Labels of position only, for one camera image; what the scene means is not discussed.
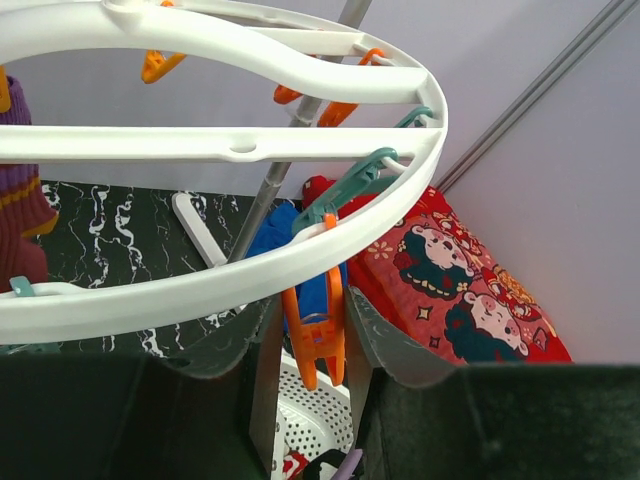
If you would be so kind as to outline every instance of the red cushion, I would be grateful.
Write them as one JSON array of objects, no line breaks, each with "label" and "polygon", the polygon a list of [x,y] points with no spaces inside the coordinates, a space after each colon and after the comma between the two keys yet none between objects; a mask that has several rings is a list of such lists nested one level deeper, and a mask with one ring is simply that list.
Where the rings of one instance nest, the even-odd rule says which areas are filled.
[{"label": "red cushion", "polygon": [[[303,205],[332,184],[311,178]],[[354,199],[339,216],[374,197]],[[432,187],[394,228],[348,261],[348,272],[349,283],[383,317],[453,363],[571,361],[545,312]]]}]

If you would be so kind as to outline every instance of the teal clothes peg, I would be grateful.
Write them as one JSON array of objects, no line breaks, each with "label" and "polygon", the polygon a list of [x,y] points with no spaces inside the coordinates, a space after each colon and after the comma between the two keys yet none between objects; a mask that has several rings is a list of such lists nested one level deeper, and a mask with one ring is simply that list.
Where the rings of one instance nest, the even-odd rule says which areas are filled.
[{"label": "teal clothes peg", "polygon": [[[27,277],[12,277],[9,285],[16,297],[35,297],[36,292]],[[57,343],[37,343],[27,345],[1,345],[0,355],[13,355],[16,353],[60,353]]]},{"label": "teal clothes peg", "polygon": [[429,107],[416,107],[396,124],[396,128],[407,128],[411,124],[414,127],[424,127],[419,118],[421,115],[433,118],[433,110]]},{"label": "teal clothes peg", "polygon": [[[293,235],[297,235],[311,225],[322,223],[325,213],[337,214],[338,210],[351,199],[367,191],[370,185],[379,179],[380,170],[385,168],[382,163],[385,157],[397,161],[398,152],[390,147],[382,147],[370,153],[364,161],[355,163],[340,180],[298,215],[293,222]],[[385,183],[390,184],[395,180],[391,178],[391,180],[385,180]]]},{"label": "teal clothes peg", "polygon": [[[425,127],[419,118],[422,115],[434,118],[433,111],[429,107],[416,107],[396,124],[396,128],[407,128],[412,124],[415,127]],[[297,235],[311,225],[323,222],[325,213],[337,214],[340,208],[358,195],[384,192],[398,178],[397,175],[380,177],[380,172],[386,168],[382,163],[385,157],[397,161],[398,152],[390,147],[382,147],[370,153],[362,162],[355,163],[341,179],[298,215],[293,222],[293,235]]]}]

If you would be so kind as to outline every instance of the purple knitted cloth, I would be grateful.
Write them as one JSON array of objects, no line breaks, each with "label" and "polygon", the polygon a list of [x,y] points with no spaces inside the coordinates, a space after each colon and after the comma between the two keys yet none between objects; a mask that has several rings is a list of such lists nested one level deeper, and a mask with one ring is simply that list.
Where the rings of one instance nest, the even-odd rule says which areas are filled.
[{"label": "purple knitted cloth", "polygon": [[[0,125],[31,125],[20,83],[8,80],[11,108],[0,114]],[[12,277],[47,281],[44,251],[28,238],[49,233],[57,219],[42,193],[38,165],[0,164],[0,292],[11,289]]]},{"label": "purple knitted cloth", "polygon": [[11,108],[5,113],[0,113],[0,125],[31,125],[31,112],[24,99],[24,92],[13,77],[7,77],[9,81],[9,97]]}]

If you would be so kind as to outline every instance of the laundry basket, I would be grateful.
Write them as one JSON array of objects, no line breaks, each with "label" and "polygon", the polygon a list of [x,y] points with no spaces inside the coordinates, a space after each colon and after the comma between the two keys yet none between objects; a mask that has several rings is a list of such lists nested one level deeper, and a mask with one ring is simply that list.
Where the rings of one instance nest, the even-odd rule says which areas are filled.
[{"label": "laundry basket", "polygon": [[[286,353],[280,364],[278,410],[272,480],[285,478],[287,447],[311,461],[330,449],[346,453],[353,443],[349,390],[332,386],[329,377],[318,372],[318,388],[308,391],[295,360]],[[330,479],[333,472],[323,466],[320,478]]]}]

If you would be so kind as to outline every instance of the blue cloth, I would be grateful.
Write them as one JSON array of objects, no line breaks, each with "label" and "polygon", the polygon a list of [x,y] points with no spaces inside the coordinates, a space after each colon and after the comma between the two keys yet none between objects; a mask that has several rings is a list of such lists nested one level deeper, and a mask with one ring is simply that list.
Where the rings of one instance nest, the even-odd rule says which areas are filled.
[{"label": "blue cloth", "polygon": [[[260,225],[256,237],[249,248],[247,257],[254,257],[261,253],[282,247],[293,240],[291,229],[293,221],[300,214],[290,203],[283,203],[276,208]],[[342,284],[347,285],[347,264],[340,265]],[[296,286],[298,294],[298,308],[300,318],[312,313],[327,313],[327,283],[325,275],[318,275]]]}]

